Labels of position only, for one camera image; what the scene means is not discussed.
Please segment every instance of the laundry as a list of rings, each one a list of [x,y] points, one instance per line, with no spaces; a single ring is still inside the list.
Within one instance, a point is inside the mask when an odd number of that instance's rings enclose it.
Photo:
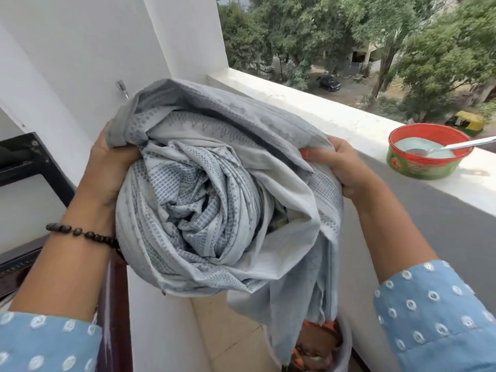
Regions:
[[[139,146],[117,201],[122,253],[183,297],[229,290],[288,363],[304,319],[337,313],[341,184],[298,149],[333,149],[302,118],[183,80],[160,80],[117,112],[107,142]]]

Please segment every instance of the person's left hand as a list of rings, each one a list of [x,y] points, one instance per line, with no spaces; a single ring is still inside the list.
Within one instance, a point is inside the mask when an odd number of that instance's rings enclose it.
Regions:
[[[108,147],[105,137],[111,122],[105,125],[91,148],[88,165],[77,189],[105,206],[115,205],[129,166],[141,158],[136,146]]]

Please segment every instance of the metal spoon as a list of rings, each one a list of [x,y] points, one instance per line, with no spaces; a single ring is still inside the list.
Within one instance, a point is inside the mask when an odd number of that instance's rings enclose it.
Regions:
[[[479,146],[479,145],[484,145],[486,143],[491,143],[491,142],[496,142],[496,136],[481,138],[478,140],[472,140],[472,141],[461,142],[461,143],[453,143],[451,145],[446,145],[443,147],[430,149],[430,150],[417,149],[417,148],[408,149],[408,150],[406,150],[406,152],[409,154],[418,155],[419,157],[426,157],[429,154],[437,153],[438,151],[462,149],[464,147]]]

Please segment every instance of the bracelet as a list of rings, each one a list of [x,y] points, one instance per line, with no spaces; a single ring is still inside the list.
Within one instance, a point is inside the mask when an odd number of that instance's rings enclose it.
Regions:
[[[74,236],[84,235],[85,238],[93,240],[94,242],[107,244],[110,248],[115,250],[124,261],[126,261],[122,255],[121,248],[119,248],[119,242],[115,237],[98,235],[92,231],[83,232],[83,229],[81,228],[73,230],[71,226],[63,225],[61,223],[49,223],[45,228],[51,232],[61,232],[63,234],[70,234],[72,232]]]

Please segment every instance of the yellow auto rickshaw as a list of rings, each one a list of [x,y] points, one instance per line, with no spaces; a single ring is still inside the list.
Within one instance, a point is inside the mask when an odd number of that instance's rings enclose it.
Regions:
[[[446,122],[446,125],[453,126],[471,137],[482,132],[485,124],[486,122],[482,116],[468,111],[456,112],[456,114]]]

